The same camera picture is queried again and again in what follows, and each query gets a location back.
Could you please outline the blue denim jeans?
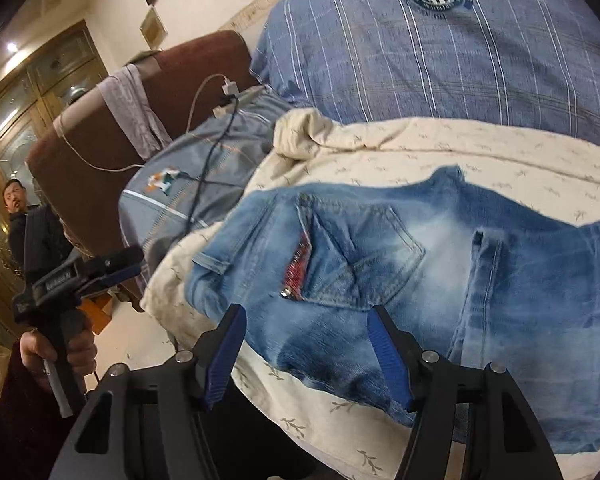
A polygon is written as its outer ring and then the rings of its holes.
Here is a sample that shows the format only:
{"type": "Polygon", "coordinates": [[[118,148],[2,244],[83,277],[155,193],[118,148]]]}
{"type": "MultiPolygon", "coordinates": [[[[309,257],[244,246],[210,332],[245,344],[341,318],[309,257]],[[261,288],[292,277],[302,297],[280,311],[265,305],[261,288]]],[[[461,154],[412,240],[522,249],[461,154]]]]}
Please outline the blue denim jeans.
{"type": "Polygon", "coordinates": [[[313,183],[244,198],[193,258],[188,303],[306,386],[403,425],[367,333],[384,307],[454,363],[512,373],[558,454],[600,448],[600,221],[572,226],[468,183],[313,183]]]}

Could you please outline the man in dark jacket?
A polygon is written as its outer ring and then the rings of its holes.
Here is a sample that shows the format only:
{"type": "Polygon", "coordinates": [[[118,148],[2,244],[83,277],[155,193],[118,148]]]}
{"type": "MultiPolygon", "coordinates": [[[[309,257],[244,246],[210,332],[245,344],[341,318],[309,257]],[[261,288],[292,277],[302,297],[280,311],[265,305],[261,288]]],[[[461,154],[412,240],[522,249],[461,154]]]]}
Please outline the man in dark jacket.
{"type": "Polygon", "coordinates": [[[18,179],[6,182],[3,200],[9,213],[10,251],[26,283],[33,285],[70,257],[73,244],[50,206],[28,205],[27,190],[18,179]]]}

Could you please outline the lilac cloth on headboard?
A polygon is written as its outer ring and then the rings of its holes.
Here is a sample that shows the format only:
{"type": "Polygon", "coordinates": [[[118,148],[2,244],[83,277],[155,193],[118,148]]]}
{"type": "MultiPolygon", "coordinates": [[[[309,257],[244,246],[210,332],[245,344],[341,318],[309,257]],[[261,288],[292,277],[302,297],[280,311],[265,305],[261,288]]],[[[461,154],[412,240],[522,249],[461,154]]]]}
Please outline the lilac cloth on headboard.
{"type": "Polygon", "coordinates": [[[97,85],[102,99],[132,147],[143,160],[167,148],[172,139],[149,104],[140,70],[122,67],[97,85]]]}

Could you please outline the wooden glass-door cabinet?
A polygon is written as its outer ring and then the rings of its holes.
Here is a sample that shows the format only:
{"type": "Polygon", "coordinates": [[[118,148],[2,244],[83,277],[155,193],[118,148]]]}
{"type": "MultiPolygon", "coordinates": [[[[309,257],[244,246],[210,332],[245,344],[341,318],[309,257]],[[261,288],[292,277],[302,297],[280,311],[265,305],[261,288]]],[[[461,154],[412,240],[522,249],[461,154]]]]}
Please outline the wooden glass-door cabinet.
{"type": "Polygon", "coordinates": [[[8,246],[9,220],[2,189],[16,178],[38,204],[26,158],[45,129],[81,92],[107,76],[86,23],[64,30],[26,58],[0,82],[0,343],[10,346],[19,334],[10,300],[23,286],[8,246]]]}

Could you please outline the blue plaid pillow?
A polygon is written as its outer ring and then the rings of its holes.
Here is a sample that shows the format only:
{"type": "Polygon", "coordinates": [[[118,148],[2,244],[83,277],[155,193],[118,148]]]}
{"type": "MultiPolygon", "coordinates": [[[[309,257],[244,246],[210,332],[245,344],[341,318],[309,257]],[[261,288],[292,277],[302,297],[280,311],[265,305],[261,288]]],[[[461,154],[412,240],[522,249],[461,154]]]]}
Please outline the blue plaid pillow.
{"type": "Polygon", "coordinates": [[[282,0],[250,70],[344,124],[460,118],[600,146],[600,20],[585,0],[282,0]]]}

